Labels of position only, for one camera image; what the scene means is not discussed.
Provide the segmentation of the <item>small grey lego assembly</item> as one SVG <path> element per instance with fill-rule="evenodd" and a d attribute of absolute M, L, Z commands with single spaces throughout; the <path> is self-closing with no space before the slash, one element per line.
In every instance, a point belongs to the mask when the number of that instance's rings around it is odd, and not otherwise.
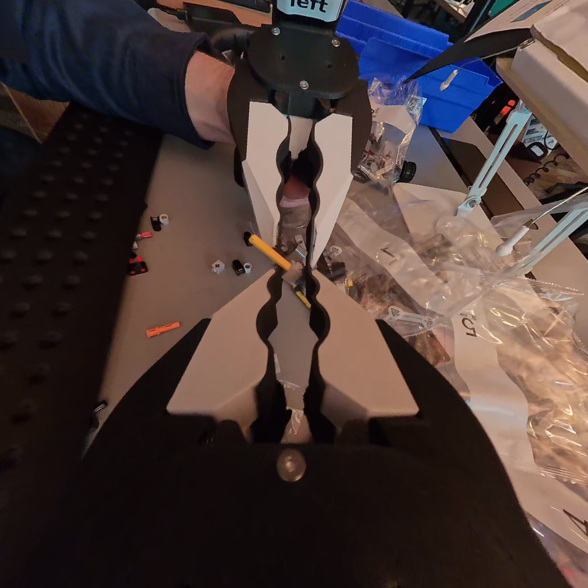
<path fill-rule="evenodd" d="M 253 247 L 264 254 L 268 259 L 274 262 L 284 272 L 283 279 L 293 286 L 302 276 L 303 268 L 300 262 L 289 261 L 275 249 L 265 243 L 258 235 L 252 234 L 251 242 Z"/>

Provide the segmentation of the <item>round table with wooden edge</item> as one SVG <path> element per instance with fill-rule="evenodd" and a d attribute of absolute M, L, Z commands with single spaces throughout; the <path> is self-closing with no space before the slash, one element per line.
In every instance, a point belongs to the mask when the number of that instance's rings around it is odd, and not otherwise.
<path fill-rule="evenodd" d="M 556 104 L 556 96 L 544 97 L 532 89 L 512 70 L 512 58 L 499 58 L 496 71 L 503 82 L 515 92 L 526 107 L 560 141 L 582 168 L 587 167 L 587 107 L 567 94 L 564 105 Z"/>

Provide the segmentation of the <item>black pointed flap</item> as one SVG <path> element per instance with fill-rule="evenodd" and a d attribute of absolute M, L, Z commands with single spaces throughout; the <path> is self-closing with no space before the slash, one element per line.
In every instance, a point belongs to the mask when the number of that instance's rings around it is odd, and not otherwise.
<path fill-rule="evenodd" d="M 532 39 L 529 28 L 514 28 L 460 40 L 407 77 L 405 83 L 455 63 L 508 53 Z"/>

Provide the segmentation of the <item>black perforated pad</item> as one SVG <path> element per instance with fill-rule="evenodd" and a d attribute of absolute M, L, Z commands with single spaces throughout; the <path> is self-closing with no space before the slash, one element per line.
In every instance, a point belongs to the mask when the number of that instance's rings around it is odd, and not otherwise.
<path fill-rule="evenodd" d="M 162 133 L 70 104 L 1 210 L 1 506 L 66 476 Z"/>

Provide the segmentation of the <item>pile of clear lego bags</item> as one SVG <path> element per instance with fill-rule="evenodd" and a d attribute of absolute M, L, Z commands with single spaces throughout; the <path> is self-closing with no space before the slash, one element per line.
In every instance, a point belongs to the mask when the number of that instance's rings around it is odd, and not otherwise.
<path fill-rule="evenodd" d="M 587 349 L 581 294 L 517 277 L 513 227 L 457 217 L 463 194 L 353 181 L 324 251 L 335 283 L 408 341 L 483 425 L 529 522 L 573 587 L 587 587 Z"/>

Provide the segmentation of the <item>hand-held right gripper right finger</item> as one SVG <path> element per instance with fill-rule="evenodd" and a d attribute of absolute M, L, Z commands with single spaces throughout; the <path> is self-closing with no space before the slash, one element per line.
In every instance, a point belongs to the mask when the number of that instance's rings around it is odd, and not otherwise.
<path fill-rule="evenodd" d="M 303 397 L 312 440 L 332 443 L 352 421 L 416 416 L 417 403 L 372 315 L 317 270 L 305 279 L 317 337 Z"/>

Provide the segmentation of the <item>white car print box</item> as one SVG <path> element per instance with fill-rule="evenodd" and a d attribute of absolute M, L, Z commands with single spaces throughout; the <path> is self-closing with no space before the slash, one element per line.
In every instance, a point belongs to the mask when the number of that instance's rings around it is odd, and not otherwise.
<path fill-rule="evenodd" d="M 519 82 L 587 93 L 587 1 L 515 1 L 467 40 L 505 32 L 530 36 L 511 63 Z"/>

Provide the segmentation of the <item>clear bag of mixed parts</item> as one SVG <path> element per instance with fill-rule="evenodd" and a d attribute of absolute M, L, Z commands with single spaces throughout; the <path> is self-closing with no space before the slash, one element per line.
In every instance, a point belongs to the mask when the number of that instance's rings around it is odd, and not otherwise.
<path fill-rule="evenodd" d="M 369 81 L 371 133 L 354 172 L 360 183 L 397 183 L 403 161 L 408 160 L 426 99 L 417 81 L 405 81 L 404 76 L 384 75 Z"/>

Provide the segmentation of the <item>metal rod with white tip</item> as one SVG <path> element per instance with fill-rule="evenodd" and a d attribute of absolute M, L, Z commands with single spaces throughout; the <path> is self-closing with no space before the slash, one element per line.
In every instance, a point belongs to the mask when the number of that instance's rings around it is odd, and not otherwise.
<path fill-rule="evenodd" d="M 505 256 L 511 254 L 515 246 L 528 234 L 532 229 L 532 225 L 537 224 L 538 221 L 544 217 L 551 217 L 556 215 L 567 215 L 571 212 L 583 213 L 587 210 L 587 185 L 582 187 L 575 187 L 568 196 L 558 197 L 549 203 L 541 204 L 540 206 L 525 209 L 516 213 L 508 213 L 502 215 L 498 222 L 502 220 L 519 217 L 523 219 L 522 224 L 518 227 L 510 237 L 503 240 L 503 243 L 496 247 L 496 254 L 498 256 Z"/>
<path fill-rule="evenodd" d="M 494 64 L 496 57 L 493 55 L 477 58 L 467 58 L 456 64 L 449 76 L 441 83 L 439 89 L 447 90 L 457 79 L 457 87 L 467 88 L 472 91 L 481 91 L 487 86 L 495 86 L 496 73 Z"/>

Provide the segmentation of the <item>person's left hand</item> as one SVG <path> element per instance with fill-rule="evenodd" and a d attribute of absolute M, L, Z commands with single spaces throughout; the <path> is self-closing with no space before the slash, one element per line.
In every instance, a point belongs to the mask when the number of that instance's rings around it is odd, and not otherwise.
<path fill-rule="evenodd" d="M 235 69 L 196 51 L 187 64 L 185 99 L 190 121 L 200 138 L 234 145 L 227 98 Z"/>

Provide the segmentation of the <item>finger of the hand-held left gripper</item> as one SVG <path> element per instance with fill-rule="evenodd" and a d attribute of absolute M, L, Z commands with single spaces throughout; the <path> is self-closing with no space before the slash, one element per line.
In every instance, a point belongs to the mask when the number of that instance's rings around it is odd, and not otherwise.
<path fill-rule="evenodd" d="M 283 173 L 277 158 L 283 146 L 289 147 L 289 137 L 287 116 L 266 102 L 249 102 L 242 170 L 259 234 L 269 246 L 276 245 L 281 217 L 277 196 L 283 187 Z"/>
<path fill-rule="evenodd" d="M 308 256 L 310 266 L 314 267 L 327 246 L 352 181 L 352 118 L 330 114 L 315 123 L 311 146 L 318 162 Z"/>

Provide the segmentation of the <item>blue plastic bin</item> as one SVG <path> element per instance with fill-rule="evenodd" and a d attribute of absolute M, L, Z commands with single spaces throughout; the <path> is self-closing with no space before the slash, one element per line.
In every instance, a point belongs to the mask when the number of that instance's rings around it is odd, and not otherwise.
<path fill-rule="evenodd" d="M 446 34 L 408 21 L 358 1 L 349 1 L 337 26 L 337 34 L 348 40 L 359 55 L 359 77 L 409 77 L 452 44 Z M 426 99 L 420 124 L 455 132 L 502 84 L 481 91 L 457 87 L 457 79 L 441 91 L 441 83 L 456 68 L 446 66 L 417 80 Z"/>

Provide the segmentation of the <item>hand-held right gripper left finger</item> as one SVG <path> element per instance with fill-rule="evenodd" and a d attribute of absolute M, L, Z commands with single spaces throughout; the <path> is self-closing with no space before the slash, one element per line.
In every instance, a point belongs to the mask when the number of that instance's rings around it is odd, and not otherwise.
<path fill-rule="evenodd" d="M 253 439 L 282 415 L 282 391 L 269 342 L 277 327 L 282 275 L 272 269 L 212 315 L 166 410 L 238 424 Z"/>

